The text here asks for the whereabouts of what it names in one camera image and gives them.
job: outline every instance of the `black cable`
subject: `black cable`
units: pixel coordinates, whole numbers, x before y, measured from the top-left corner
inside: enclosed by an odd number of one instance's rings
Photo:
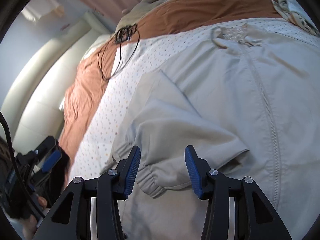
[[[135,47],[135,49],[133,50],[131,56],[129,57],[129,59],[123,64],[123,59],[122,59],[122,55],[121,55],[121,47],[122,47],[122,43],[124,41],[129,41],[132,36],[138,32],[138,41],[137,41],[137,45]],[[119,47],[119,54],[120,54],[120,58],[119,58],[119,63],[118,63],[118,66],[116,67],[114,73],[110,76],[110,77],[106,77],[103,73],[103,69],[102,69],[102,60],[103,60],[103,56],[104,56],[104,53],[107,49],[107,46],[108,44],[110,43],[110,41],[103,46],[103,48],[101,48],[98,52],[98,67],[99,67],[99,70],[101,72],[101,77],[102,77],[102,80],[104,81],[109,81],[111,78],[117,76],[119,73],[121,73],[121,71],[127,66],[127,64],[129,63],[129,61],[131,60],[133,54],[136,52],[137,50],[137,47],[138,47],[138,44],[139,44],[139,41],[140,41],[140,33],[138,31],[138,26],[137,24],[134,24],[134,25],[127,25],[126,27],[123,27],[121,28],[120,30],[117,31],[116,35],[115,35],[115,43],[116,44],[120,44],[120,47]],[[102,56],[100,57],[100,60],[99,60],[99,55],[101,53],[101,51],[103,50],[103,53],[102,53]]]
[[[14,153],[13,153],[13,147],[12,147],[12,141],[11,141],[11,135],[10,135],[10,131],[9,131],[9,126],[6,122],[6,120],[4,119],[4,116],[2,115],[2,113],[0,112],[0,123],[3,127],[4,133],[5,133],[5,137],[7,140],[7,145],[8,145],[8,149],[9,149],[9,154],[10,154],[10,158],[11,158],[11,162],[12,162],[12,166],[13,169],[16,173],[18,182],[20,184],[20,187],[24,193],[24,195],[26,196],[26,198],[29,200],[29,202],[33,205],[33,207],[36,209],[36,211],[44,218],[44,214],[42,213],[42,211],[37,207],[37,205],[33,202],[33,200],[31,199],[31,196],[26,188],[26,186],[23,183],[23,180],[21,178],[18,166],[16,164],[16,160],[14,157]]]

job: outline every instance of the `person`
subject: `person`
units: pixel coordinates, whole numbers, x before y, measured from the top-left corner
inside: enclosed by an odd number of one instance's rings
[[[45,198],[43,197],[38,197],[38,202],[40,206],[45,209],[48,205],[48,202]],[[32,240],[33,236],[35,235],[37,231],[37,224],[38,221],[34,215],[30,215],[28,219],[22,220],[21,219],[21,224],[23,226],[22,233],[23,236],[25,237],[25,240]]]

